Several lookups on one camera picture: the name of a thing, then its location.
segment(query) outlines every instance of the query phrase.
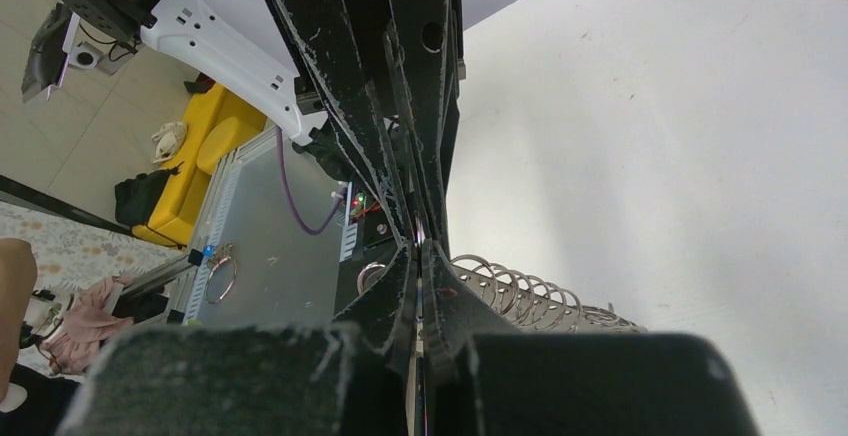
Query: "white plastic panel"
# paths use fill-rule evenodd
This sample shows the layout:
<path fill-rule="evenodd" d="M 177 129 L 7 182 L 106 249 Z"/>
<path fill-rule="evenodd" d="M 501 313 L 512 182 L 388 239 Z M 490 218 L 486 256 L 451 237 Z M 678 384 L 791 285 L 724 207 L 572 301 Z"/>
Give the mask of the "white plastic panel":
<path fill-rule="evenodd" d="M 304 145 L 326 112 L 301 114 L 295 104 L 296 74 L 231 28 L 201 0 L 161 0 L 157 22 L 141 28 L 144 44 L 194 67 L 262 111 L 285 135 Z"/>

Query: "white wall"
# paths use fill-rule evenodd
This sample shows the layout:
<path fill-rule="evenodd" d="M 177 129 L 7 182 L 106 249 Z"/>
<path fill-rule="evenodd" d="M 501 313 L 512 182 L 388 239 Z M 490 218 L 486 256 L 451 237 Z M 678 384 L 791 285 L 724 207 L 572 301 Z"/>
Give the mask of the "white wall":
<path fill-rule="evenodd" d="M 520 0 L 466 32 L 452 251 L 717 344 L 848 434 L 848 0 Z"/>

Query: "metal coil spring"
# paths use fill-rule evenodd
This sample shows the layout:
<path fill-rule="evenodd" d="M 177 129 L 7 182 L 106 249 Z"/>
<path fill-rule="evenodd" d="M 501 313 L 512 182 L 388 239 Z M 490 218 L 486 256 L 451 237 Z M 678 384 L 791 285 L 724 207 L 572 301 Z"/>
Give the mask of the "metal coil spring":
<path fill-rule="evenodd" d="M 460 263 L 471 262 L 468 269 Z M 451 260 L 457 277 L 504 319 L 525 331 L 641 333 L 646 329 L 609 309 L 586 306 L 572 291 L 474 254 Z"/>

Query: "black bag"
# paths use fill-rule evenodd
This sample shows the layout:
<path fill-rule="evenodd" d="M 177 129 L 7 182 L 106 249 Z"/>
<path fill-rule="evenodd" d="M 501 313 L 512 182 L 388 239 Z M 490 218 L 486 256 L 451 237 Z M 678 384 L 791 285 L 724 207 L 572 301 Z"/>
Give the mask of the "black bag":
<path fill-rule="evenodd" d="M 0 413 L 0 434 L 4 436 L 55 434 L 79 387 L 76 381 L 48 378 L 18 364 L 9 381 L 24 388 L 27 399 L 11 413 Z"/>
<path fill-rule="evenodd" d="M 182 163 L 171 169 L 139 174 L 115 185 L 115 221 L 129 227 L 145 225 L 165 190 L 168 178 L 180 174 Z"/>

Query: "yellow chair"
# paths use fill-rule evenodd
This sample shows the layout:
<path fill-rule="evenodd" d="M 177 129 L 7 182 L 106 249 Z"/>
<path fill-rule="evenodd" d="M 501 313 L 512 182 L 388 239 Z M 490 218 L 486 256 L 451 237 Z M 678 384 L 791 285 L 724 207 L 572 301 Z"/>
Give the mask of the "yellow chair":
<path fill-rule="evenodd" d="M 180 173 L 168 179 L 147 225 L 132 228 L 136 237 L 163 246 L 188 245 L 218 160 L 259 134 L 266 118 L 216 84 L 191 98 L 183 121 L 188 127 L 185 143 L 161 166 L 179 166 Z"/>

